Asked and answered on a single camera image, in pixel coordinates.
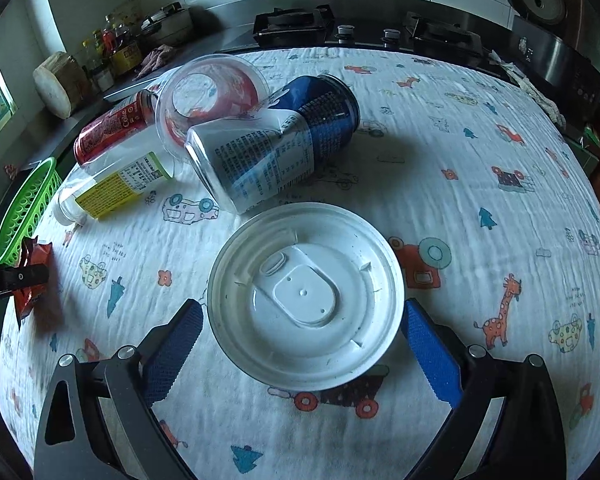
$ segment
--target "tablecloth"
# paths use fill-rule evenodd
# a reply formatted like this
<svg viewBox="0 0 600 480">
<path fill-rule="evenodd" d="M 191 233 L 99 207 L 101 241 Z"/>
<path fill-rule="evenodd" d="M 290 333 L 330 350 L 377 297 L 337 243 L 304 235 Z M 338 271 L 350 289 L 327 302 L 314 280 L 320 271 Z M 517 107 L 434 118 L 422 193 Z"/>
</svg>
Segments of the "tablecloth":
<svg viewBox="0 0 600 480">
<path fill-rule="evenodd" d="M 422 57 L 340 48 L 243 57 L 272 90 L 331 73 L 362 115 L 343 152 L 260 209 L 314 201 L 359 214 L 389 240 L 406 296 L 436 322 L 497 358 L 543 356 L 577 478 L 600 449 L 600 205 L 549 119 L 519 88 Z M 204 306 L 216 254 L 253 214 L 220 211 L 183 166 L 78 230 L 44 215 L 36 234 L 54 245 L 53 286 L 20 330 L 7 311 L 0 343 L 0 411 L 29 464 L 58 358 L 108 357 L 186 298 Z M 493 401 L 462 472 L 477 466 L 498 409 Z M 449 405 L 401 333 L 346 392 L 286 392 L 238 370 L 205 319 L 153 410 L 199 478 L 344 480 L 403 478 Z"/>
</svg>

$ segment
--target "yellow label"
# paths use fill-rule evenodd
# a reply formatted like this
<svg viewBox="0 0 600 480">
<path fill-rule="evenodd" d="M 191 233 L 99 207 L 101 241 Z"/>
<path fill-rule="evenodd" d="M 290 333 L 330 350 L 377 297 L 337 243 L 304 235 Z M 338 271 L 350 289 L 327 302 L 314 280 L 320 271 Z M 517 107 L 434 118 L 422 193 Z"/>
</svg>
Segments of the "yellow label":
<svg viewBox="0 0 600 480">
<path fill-rule="evenodd" d="M 135 162 L 91 187 L 76 203 L 94 218 L 101 218 L 147 190 L 156 180 L 169 180 L 154 152 L 149 152 Z"/>
<path fill-rule="evenodd" d="M 118 173 L 109 175 L 75 199 L 94 218 L 101 218 L 137 195 Z"/>
<path fill-rule="evenodd" d="M 128 72 L 142 63 L 142 54 L 137 43 L 132 43 L 122 50 L 117 51 L 110 58 L 113 69 L 118 75 Z"/>
</svg>

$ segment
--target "red soda can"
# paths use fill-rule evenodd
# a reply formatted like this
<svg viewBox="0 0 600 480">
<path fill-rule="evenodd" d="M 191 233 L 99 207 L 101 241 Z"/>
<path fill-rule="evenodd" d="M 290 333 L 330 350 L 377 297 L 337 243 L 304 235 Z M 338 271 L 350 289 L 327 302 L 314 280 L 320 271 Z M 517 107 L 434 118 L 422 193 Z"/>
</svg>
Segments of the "red soda can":
<svg viewBox="0 0 600 480">
<path fill-rule="evenodd" d="M 141 90 L 87 124 L 74 142 L 78 165 L 82 166 L 111 146 L 154 124 L 156 101 L 154 93 Z"/>
</svg>

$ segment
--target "blue can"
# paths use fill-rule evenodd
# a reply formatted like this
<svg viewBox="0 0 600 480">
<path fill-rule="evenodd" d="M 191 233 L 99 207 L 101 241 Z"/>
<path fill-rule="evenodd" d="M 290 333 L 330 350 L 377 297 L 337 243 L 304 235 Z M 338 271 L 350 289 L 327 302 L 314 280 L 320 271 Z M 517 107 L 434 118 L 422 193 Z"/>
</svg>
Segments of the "blue can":
<svg viewBox="0 0 600 480">
<path fill-rule="evenodd" d="M 242 213 L 312 174 L 359 124 L 346 84 L 307 75 L 245 114 L 192 127 L 185 147 L 220 208 Z"/>
</svg>

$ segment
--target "printed tree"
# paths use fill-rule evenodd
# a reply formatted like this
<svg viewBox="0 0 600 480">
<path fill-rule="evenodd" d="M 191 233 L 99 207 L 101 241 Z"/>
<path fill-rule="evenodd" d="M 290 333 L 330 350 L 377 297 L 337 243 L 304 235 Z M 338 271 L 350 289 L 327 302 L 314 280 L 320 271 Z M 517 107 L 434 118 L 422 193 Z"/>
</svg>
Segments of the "printed tree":
<svg viewBox="0 0 600 480">
<path fill-rule="evenodd" d="M 493 221 L 493 218 L 491 218 L 491 213 L 483 207 L 480 208 L 478 216 L 480 217 L 480 227 L 487 227 L 489 231 L 491 231 L 493 226 L 498 225 Z"/>
</svg>

